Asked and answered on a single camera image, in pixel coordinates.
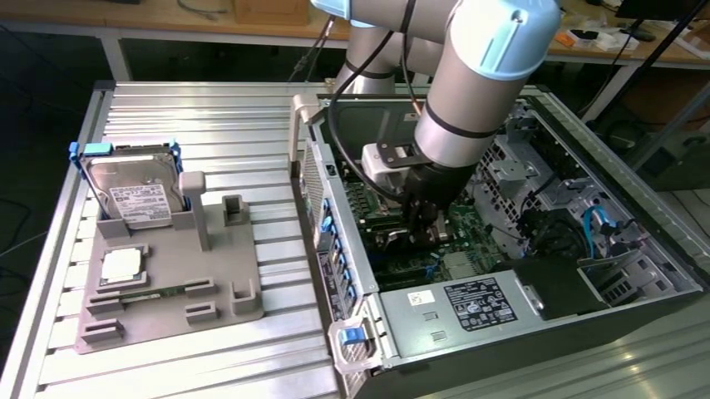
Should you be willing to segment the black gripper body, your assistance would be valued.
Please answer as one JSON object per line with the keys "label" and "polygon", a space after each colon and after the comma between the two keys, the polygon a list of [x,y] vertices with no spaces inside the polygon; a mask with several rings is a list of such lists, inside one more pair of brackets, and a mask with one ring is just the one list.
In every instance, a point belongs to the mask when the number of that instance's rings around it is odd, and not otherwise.
{"label": "black gripper body", "polygon": [[462,194],[474,171],[474,165],[448,168],[435,163],[409,168],[401,208],[408,231],[404,248],[424,249],[450,242],[450,205]]}

